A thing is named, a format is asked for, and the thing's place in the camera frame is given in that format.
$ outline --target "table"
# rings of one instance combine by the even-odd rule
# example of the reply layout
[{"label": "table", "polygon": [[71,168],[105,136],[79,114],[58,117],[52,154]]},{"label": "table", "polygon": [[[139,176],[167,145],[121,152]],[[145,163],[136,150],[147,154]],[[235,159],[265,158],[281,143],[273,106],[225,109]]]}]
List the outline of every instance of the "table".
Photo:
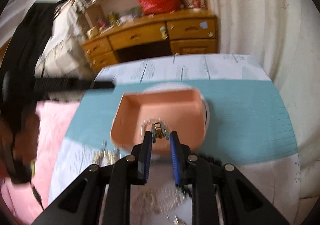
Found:
[{"label": "table", "polygon": [[[187,55],[154,58],[105,67],[99,79],[113,79],[117,84],[195,79],[260,80],[270,82],[263,69],[251,56],[233,54]],[[52,175],[49,202],[55,199],[89,164],[94,151],[65,136]],[[168,167],[162,166],[165,182],[172,183]],[[293,223],[300,191],[298,154],[262,163],[238,166],[239,170]],[[156,173],[150,170],[150,182],[156,185]],[[191,201],[169,213],[178,212],[184,221],[190,221]],[[165,215],[148,215],[146,224],[171,224]]]}]

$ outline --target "wooden desk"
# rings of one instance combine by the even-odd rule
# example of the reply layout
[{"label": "wooden desk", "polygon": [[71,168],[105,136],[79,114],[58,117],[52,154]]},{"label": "wooden desk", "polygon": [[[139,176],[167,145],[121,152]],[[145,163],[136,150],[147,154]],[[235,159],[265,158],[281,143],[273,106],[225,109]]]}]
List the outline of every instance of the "wooden desk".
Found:
[{"label": "wooden desk", "polygon": [[179,10],[174,13],[143,16],[114,28],[82,44],[94,70],[119,63],[117,50],[136,45],[169,41],[171,53],[215,53],[217,18],[208,10]]}]

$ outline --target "human hand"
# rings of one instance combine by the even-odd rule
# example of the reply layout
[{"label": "human hand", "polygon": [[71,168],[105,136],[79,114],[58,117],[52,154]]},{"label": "human hand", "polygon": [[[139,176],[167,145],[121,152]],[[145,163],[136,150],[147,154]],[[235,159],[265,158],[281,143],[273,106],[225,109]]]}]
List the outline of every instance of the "human hand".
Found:
[{"label": "human hand", "polygon": [[[38,149],[40,119],[36,113],[31,113],[25,122],[22,132],[14,140],[13,159],[20,159],[27,165],[36,159]],[[12,131],[3,118],[0,118],[0,142],[2,145],[12,144]]]}]

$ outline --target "teal tablecloth stripe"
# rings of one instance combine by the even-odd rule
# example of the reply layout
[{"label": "teal tablecloth stripe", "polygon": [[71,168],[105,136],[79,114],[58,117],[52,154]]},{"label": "teal tablecloth stripe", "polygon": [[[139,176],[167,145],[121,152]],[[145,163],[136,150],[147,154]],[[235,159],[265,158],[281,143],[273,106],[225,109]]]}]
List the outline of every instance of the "teal tablecloth stripe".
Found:
[{"label": "teal tablecloth stripe", "polygon": [[[201,152],[223,163],[257,163],[298,152],[291,121],[271,81],[195,80],[210,108],[210,124]],[[116,86],[113,92],[90,91],[82,99],[66,138],[93,148],[102,139],[110,142],[110,130],[124,92],[143,91],[158,83]]]}]

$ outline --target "desk drawer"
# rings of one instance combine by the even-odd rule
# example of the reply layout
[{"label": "desk drawer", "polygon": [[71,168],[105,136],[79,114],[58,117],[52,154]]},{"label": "desk drawer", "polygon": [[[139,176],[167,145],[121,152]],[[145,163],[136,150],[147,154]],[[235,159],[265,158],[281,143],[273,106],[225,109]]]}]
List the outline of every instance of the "desk drawer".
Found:
[{"label": "desk drawer", "polygon": [[118,60],[116,59],[116,56],[113,54],[113,52],[109,52],[92,58],[90,66],[99,72],[103,67],[117,63]]},{"label": "desk drawer", "polygon": [[89,58],[95,57],[97,54],[105,53],[111,50],[111,46],[106,37],[94,40],[92,42],[88,41],[82,44],[84,52]]},{"label": "desk drawer", "polygon": [[171,52],[173,55],[179,54],[197,54],[197,53],[216,53],[217,40],[213,39],[193,39],[171,41]]},{"label": "desk drawer", "polygon": [[109,36],[109,40],[114,50],[134,45],[157,42],[167,39],[165,35],[162,38],[160,28],[165,23],[150,24],[146,26],[138,26]]},{"label": "desk drawer", "polygon": [[167,22],[170,40],[196,39],[216,37],[215,20],[210,19],[185,19]]}]

